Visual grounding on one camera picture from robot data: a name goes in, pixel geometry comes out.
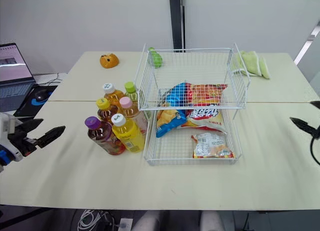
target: white bottle cap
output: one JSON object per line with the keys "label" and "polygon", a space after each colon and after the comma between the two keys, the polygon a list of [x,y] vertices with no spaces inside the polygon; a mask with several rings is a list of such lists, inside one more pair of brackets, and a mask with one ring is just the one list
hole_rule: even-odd
{"label": "white bottle cap", "polygon": [[114,126],[120,127],[122,125],[125,125],[126,118],[125,118],[125,116],[123,116],[123,114],[117,113],[112,116],[111,122],[114,124]]}
{"label": "white bottle cap", "polygon": [[116,91],[115,86],[109,82],[105,83],[102,88],[103,88],[104,92],[108,95],[112,94],[114,91]]}

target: wall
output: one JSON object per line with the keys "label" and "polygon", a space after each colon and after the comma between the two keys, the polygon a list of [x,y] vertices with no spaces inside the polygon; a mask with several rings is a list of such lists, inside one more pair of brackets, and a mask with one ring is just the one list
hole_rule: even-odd
{"label": "wall", "polygon": [[298,67],[313,89],[320,95],[320,33],[304,54]]}
{"label": "wall", "polygon": [[186,46],[285,52],[294,59],[320,19],[320,0],[185,0]]}
{"label": "wall", "polygon": [[0,0],[0,43],[10,42],[33,74],[68,72],[85,51],[172,43],[169,0]]}

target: laptop screen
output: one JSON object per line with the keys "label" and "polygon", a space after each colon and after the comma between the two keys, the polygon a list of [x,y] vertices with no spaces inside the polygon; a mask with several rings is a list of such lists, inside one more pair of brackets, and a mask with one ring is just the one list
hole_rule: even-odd
{"label": "laptop screen", "polygon": [[0,45],[0,82],[33,79],[15,43]]}

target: stacked wire basket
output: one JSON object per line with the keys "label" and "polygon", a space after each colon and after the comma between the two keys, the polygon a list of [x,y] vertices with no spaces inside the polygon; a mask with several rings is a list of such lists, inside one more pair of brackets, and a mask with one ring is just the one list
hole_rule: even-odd
{"label": "stacked wire basket", "polygon": [[[153,65],[153,56],[143,48],[135,85],[139,89],[138,107],[152,111],[143,156],[150,165],[208,164],[212,162],[235,163],[242,155],[235,118],[238,109],[246,107],[250,77],[236,44],[232,48],[156,49],[162,57],[161,67]],[[233,158],[193,158],[195,142],[191,135],[204,133],[197,128],[173,129],[157,138],[157,111],[203,109],[179,106],[162,106],[163,97],[176,85],[227,84],[222,91],[218,108],[221,109],[226,129],[226,144]]]}

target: computer mouse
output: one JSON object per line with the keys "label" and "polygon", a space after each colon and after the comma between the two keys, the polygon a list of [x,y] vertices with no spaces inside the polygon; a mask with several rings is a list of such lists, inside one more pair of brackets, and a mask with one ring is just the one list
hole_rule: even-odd
{"label": "computer mouse", "polygon": [[45,101],[45,100],[47,100],[47,99],[49,98],[50,93],[49,93],[47,90],[42,89],[42,90],[40,90],[40,91],[38,91],[38,92],[36,92],[36,93],[34,94],[35,100],[36,100],[37,102],[43,102],[43,101]]}

